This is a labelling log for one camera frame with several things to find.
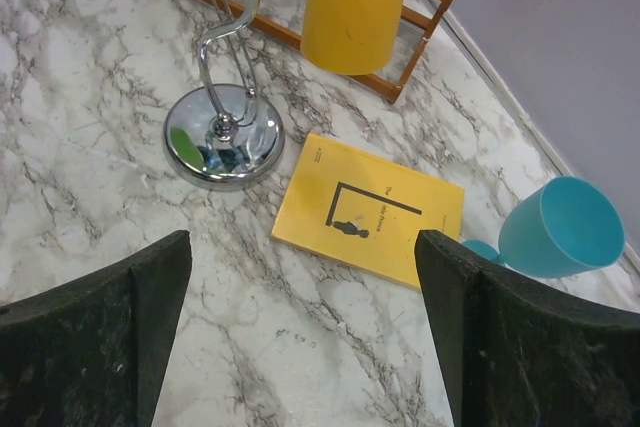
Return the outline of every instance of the metal rod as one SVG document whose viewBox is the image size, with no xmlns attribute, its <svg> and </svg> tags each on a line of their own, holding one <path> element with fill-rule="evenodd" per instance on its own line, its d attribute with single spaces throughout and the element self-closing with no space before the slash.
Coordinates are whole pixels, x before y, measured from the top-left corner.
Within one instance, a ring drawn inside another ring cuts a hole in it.
<svg viewBox="0 0 640 427">
<path fill-rule="evenodd" d="M 228 9 L 227 13 L 229 14 L 230 17 L 232 17 L 230 14 L 230 7 L 228 2 L 224 0 L 224 3 L 225 3 L 225 7 Z M 223 107 L 222 103 L 220 102 L 220 99 L 218 98 L 218 95 L 216 94 L 215 88 L 213 86 L 213 82 L 211 81 L 211 75 L 209 73 L 209 65 L 208 65 L 209 46 L 214 41 L 218 39 L 222 39 L 224 37 L 228 37 L 231 34 L 237 34 L 240 30 L 247 27 L 251 23 L 253 18 L 256 16 L 256 14 L 258 13 L 259 4 L 260 4 L 260 0 L 249 0 L 247 8 L 242 13 L 242 15 L 240 15 L 240 17 L 208 30 L 198 40 L 198 65 L 200 68 L 200 80 L 204 84 L 204 87 L 207 91 L 207 95 L 209 96 L 209 100 L 211 100 L 211 103 L 213 104 L 213 107 L 215 108 L 216 113 L 218 114 L 218 117 L 224 121 L 231 121 L 234 119 L 233 119 L 233 116 L 229 112 L 227 112 Z M 256 86 L 255 73 L 253 71 L 253 68 L 251 67 L 251 62 L 249 61 L 249 56 L 246 52 L 246 48 L 244 47 L 242 39 L 241 39 L 241 45 L 243 46 L 243 52 L 247 58 L 247 62 L 249 63 L 249 69 L 252 74 L 252 80 L 254 82 L 254 86 Z M 233 50 L 233 47 L 231 47 L 231 50 L 233 52 L 234 60 L 236 61 L 238 69 L 240 70 L 240 76 L 242 77 L 243 84 L 245 88 L 247 88 L 244 75 L 242 73 L 242 69 L 240 68 L 241 66 L 239 64 L 237 55 Z M 257 95 L 257 89 L 247 88 L 247 90 L 253 90 L 254 95 Z"/>
<path fill-rule="evenodd" d="M 211 1 L 211 4 L 215 7 L 216 12 L 218 12 L 218 16 L 220 17 L 221 20 L 223 19 L 223 12 L 224 14 L 226 14 L 224 16 L 225 21 L 233 20 L 234 16 L 233 16 L 233 11 L 231 10 L 231 5 L 229 4 L 229 0 L 222 0 L 222 3 L 224 4 L 224 11 L 218 7 L 218 3 L 216 2 L 216 0 L 210 0 L 210 1 Z M 257 113 L 257 109 L 259 108 L 259 104 L 260 104 L 260 93 L 258 91 L 258 80 L 256 78 L 256 73 L 253 70 L 253 64 L 251 63 L 251 59 L 249 58 L 249 53 L 247 52 L 246 42 L 239 33 L 236 34 L 236 36 L 238 38 L 238 43 L 240 44 L 240 48 L 242 49 L 242 53 L 244 54 L 244 58 L 247 61 L 247 66 L 249 67 L 249 73 L 251 75 L 249 82 L 247 82 L 244 72 L 242 71 L 242 66 L 240 65 L 240 60 L 238 60 L 236 51 L 233 48 L 233 44 L 231 43 L 231 39 L 227 37 L 226 38 L 227 45 L 229 46 L 229 50 L 231 50 L 231 54 L 233 55 L 233 59 L 236 63 L 236 67 L 238 68 L 238 72 L 240 73 L 240 79 L 242 79 L 242 85 L 247 91 L 247 101 L 245 104 L 245 110 L 242 114 L 242 117 L 240 117 L 239 119 L 236 119 L 236 121 L 238 122 L 239 127 L 246 127 L 250 125 L 254 120 L 252 118 L 245 122 L 247 114 L 250 111 L 249 106 L 251 103 L 255 105 L 255 109 L 254 109 L 254 118 L 255 118 L 255 114 Z"/>
</svg>

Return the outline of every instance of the wall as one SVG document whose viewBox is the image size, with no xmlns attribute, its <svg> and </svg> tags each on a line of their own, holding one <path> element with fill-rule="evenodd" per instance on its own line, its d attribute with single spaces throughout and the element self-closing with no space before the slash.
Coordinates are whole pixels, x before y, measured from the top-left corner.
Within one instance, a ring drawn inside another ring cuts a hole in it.
<svg viewBox="0 0 640 427">
<path fill-rule="evenodd" d="M 640 247 L 640 0 L 455 0 L 543 135 Z"/>
</svg>

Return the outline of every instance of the black frame illustration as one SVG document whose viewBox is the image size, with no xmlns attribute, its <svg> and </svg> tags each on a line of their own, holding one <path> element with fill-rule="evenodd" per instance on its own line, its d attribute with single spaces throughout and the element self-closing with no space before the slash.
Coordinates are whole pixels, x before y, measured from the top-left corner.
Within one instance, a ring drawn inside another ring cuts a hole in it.
<svg viewBox="0 0 640 427">
<path fill-rule="evenodd" d="M 379 200 L 380 202 L 384 202 L 385 204 L 393 205 L 394 207 L 404 209 L 408 212 L 412 212 L 417 215 L 422 215 L 422 211 L 420 209 L 416 209 L 415 207 L 411 207 L 410 205 L 406 205 L 401 202 L 391 200 L 382 195 L 368 192 L 364 189 L 354 187 L 353 185 L 345 184 L 344 182 L 338 182 L 338 185 L 336 186 L 336 192 L 333 195 L 333 200 L 331 201 L 331 207 L 329 208 L 329 215 L 327 216 L 327 221 L 325 223 L 325 225 L 327 225 L 328 227 L 331 227 L 331 224 L 333 223 L 333 214 L 336 211 L 336 207 L 338 206 L 338 201 L 340 200 L 340 194 L 342 193 L 343 190 L 350 190 L 351 192 L 355 192 L 356 194 L 364 195 L 365 197 L 369 197 L 374 200 Z"/>
</svg>

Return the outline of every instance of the wooden rack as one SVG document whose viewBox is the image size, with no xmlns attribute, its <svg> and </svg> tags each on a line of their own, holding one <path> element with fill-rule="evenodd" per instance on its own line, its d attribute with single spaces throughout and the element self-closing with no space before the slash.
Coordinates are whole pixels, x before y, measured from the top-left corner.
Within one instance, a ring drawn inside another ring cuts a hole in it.
<svg viewBox="0 0 640 427">
<path fill-rule="evenodd" d="M 202 1 L 209 4 L 211 3 L 210 0 Z M 424 52 L 424 49 L 427 45 L 427 42 L 429 42 L 433 31 L 442 19 L 444 13 L 451 5 L 451 2 L 453 2 L 453 0 L 439 1 L 440 5 L 436 9 L 432 18 L 425 17 L 424 15 L 406 6 L 402 8 L 402 19 L 421 29 L 422 36 L 420 38 L 420 42 L 418 42 L 402 74 L 400 75 L 400 78 L 396 83 L 392 83 L 377 74 L 355 75 L 352 76 L 352 78 L 360 82 L 362 85 L 365 85 L 366 87 L 369 87 L 370 89 L 376 91 L 384 98 L 386 98 L 389 102 L 395 102 L 402 93 L 402 89 L 404 89 L 404 86 L 407 84 L 407 81 L 409 80 L 413 69 L 418 63 L 418 59 L 420 59 L 420 56 Z M 221 9 L 224 9 L 222 0 L 216 0 L 216 3 Z M 240 16 L 244 11 L 244 6 L 238 2 L 230 0 L 229 5 L 231 7 L 232 14 L 236 17 Z M 271 37 L 274 37 L 275 39 L 288 45 L 289 47 L 292 47 L 298 51 L 300 50 L 300 34 L 278 24 L 277 22 L 274 22 L 264 15 L 256 15 L 255 19 L 251 23 L 251 26 Z"/>
</svg>

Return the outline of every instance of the book cover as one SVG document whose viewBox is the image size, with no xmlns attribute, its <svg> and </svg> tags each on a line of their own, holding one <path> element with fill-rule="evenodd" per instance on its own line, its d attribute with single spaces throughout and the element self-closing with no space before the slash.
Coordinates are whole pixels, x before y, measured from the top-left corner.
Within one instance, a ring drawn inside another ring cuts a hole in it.
<svg viewBox="0 0 640 427">
<path fill-rule="evenodd" d="M 309 134 L 271 235 L 420 288 L 418 232 L 457 240 L 463 199 L 461 187 Z"/>
</svg>

